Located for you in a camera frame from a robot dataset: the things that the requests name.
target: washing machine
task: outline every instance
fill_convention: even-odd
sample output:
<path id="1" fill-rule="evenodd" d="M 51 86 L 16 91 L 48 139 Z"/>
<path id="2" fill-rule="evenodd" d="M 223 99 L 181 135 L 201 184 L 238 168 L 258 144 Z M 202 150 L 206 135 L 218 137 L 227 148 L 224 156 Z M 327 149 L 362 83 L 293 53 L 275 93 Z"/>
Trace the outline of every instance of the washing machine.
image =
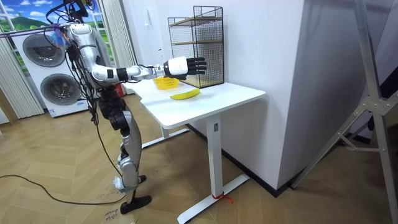
<path id="1" fill-rule="evenodd" d="M 12 39 L 50 115 L 57 117 L 87 110 L 88 104 L 68 68 L 64 49 L 49 42 L 53 40 L 51 32 L 45 35 L 47 39 L 43 33 Z"/>

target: yellow basket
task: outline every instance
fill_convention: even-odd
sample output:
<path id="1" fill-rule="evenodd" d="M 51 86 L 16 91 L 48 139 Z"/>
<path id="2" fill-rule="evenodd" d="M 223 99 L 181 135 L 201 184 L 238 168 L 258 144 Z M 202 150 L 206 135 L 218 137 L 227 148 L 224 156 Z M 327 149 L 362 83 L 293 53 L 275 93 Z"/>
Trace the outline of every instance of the yellow basket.
<path id="1" fill-rule="evenodd" d="M 167 90 L 178 86 L 178 79 L 176 78 L 159 77 L 153 79 L 153 81 L 159 90 Z"/>

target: red tag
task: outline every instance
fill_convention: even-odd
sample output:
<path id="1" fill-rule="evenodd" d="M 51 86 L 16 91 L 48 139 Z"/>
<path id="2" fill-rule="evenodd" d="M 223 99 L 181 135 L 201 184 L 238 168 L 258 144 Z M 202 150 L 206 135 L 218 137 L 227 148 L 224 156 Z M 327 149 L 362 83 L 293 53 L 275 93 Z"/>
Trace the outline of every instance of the red tag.
<path id="1" fill-rule="evenodd" d="M 211 195 L 211 196 L 213 196 L 213 199 L 215 199 L 215 200 L 218 200 L 218 199 L 220 199 L 220 198 L 225 198 L 225 199 L 228 200 L 231 204 L 234 203 L 234 201 L 232 200 L 232 198 L 230 198 L 230 197 L 228 197 L 227 195 L 225 195 L 224 192 L 223 192 L 221 195 L 217 196 L 217 197 L 214 197 L 214 195 Z"/>

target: curtain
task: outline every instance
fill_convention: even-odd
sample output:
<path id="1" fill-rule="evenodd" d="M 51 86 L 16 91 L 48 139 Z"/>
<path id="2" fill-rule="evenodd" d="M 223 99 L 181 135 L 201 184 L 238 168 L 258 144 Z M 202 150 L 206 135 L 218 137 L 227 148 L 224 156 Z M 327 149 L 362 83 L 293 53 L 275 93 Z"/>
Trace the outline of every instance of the curtain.
<path id="1" fill-rule="evenodd" d="M 99 0 L 98 2 L 101 4 L 108 36 L 110 36 L 110 42 L 113 44 L 116 65 L 118 67 L 135 65 L 137 60 L 122 3 L 119 0 Z"/>
<path id="2" fill-rule="evenodd" d="M 0 39 L 0 88 L 18 118 L 44 113 L 4 38 Z"/>

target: sky mural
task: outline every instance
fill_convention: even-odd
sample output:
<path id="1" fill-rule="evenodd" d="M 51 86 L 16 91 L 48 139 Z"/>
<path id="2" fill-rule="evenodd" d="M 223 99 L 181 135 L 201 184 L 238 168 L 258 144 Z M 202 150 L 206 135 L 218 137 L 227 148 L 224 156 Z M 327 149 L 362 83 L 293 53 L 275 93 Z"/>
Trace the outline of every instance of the sky mural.
<path id="1" fill-rule="evenodd" d="M 12 17 L 25 17 L 28 19 L 41 21 L 46 24 L 49 22 L 45 19 L 45 14 L 53 7 L 58 6 L 62 3 L 62 0 L 1 0 L 4 4 L 5 10 L 7 13 Z M 56 22 L 58 16 L 54 13 L 49 15 L 50 20 Z M 83 18 L 85 22 L 92 22 L 93 18 L 91 16 L 87 18 Z"/>

